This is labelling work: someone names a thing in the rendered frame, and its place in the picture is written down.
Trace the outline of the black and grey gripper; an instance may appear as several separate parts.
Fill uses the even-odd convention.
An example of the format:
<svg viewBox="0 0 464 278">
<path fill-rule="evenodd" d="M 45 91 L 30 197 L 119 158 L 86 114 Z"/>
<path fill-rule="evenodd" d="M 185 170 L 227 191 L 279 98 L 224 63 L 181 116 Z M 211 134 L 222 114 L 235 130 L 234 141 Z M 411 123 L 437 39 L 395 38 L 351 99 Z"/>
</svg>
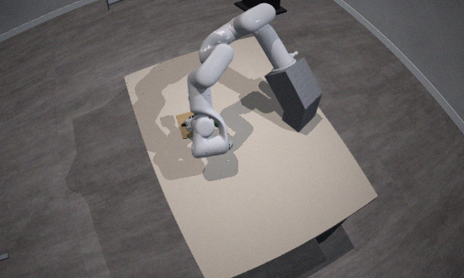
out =
<svg viewBox="0 0 464 278">
<path fill-rule="evenodd" d="M 185 124 L 181 124 L 181 126 L 186 126 L 187 131 L 192 131 L 191 129 L 188 129 L 188 126 L 190 126 L 191 121 L 192 121 L 192 119 L 189 119 L 189 120 L 184 122 Z"/>
</svg>

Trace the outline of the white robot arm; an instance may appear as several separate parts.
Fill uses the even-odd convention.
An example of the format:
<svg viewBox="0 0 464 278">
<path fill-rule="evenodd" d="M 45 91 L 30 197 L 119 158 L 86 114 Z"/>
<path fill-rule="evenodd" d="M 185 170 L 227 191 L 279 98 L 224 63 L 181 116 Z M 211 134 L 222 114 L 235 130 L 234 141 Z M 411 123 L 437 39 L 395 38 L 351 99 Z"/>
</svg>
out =
<svg viewBox="0 0 464 278">
<path fill-rule="evenodd" d="M 296 63 L 298 52 L 287 52 L 275 30 L 269 25 L 275 18 L 275 9 L 261 3 L 238 15 L 203 41 L 199 57 L 201 66 L 191 71 L 187 78 L 189 107 L 195 117 L 188 129 L 194 131 L 191 152 L 194 158 L 206 158 L 228 152 L 227 126 L 222 117 L 213 109 L 211 87 L 225 72 L 234 56 L 229 46 L 234 40 L 253 33 L 265 55 L 273 66 L 272 72 L 280 72 Z M 257 31 L 256 31 L 257 30 Z M 212 48 L 211 48 L 212 47 Z M 217 123 L 220 135 L 211 136 Z M 194 129 L 194 130 L 193 130 Z"/>
</svg>

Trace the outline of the brown mat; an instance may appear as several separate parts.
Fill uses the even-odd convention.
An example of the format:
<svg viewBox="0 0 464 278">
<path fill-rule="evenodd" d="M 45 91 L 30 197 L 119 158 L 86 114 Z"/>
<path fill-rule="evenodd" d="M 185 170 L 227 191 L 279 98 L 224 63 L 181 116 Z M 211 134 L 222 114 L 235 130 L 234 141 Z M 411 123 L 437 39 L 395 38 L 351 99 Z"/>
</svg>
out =
<svg viewBox="0 0 464 278">
<path fill-rule="evenodd" d="M 192 115 L 194 114 L 191 111 L 188 113 L 181 114 L 181 115 L 176 115 L 183 139 L 190 138 L 194 135 L 193 131 L 186 130 L 186 126 L 181 126 L 181 124 L 184 123 L 184 121 Z"/>
</svg>

